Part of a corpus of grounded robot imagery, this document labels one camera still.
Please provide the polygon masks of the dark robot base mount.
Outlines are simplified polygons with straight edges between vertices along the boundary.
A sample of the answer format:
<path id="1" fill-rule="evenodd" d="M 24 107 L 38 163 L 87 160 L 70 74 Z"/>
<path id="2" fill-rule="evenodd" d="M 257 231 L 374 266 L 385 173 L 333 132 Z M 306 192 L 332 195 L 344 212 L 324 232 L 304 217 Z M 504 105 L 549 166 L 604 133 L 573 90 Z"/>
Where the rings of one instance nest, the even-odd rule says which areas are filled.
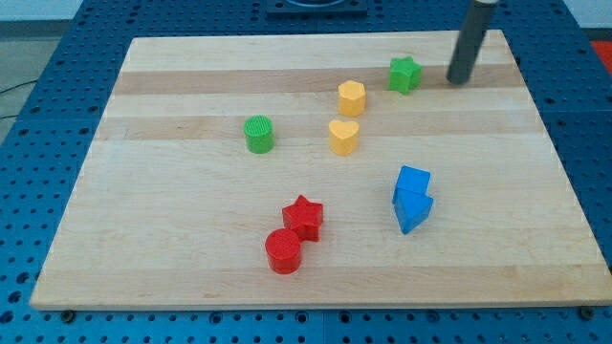
<path id="1" fill-rule="evenodd" d="M 367 0 L 264 0 L 269 17 L 290 15 L 324 16 L 336 14 L 367 14 Z"/>

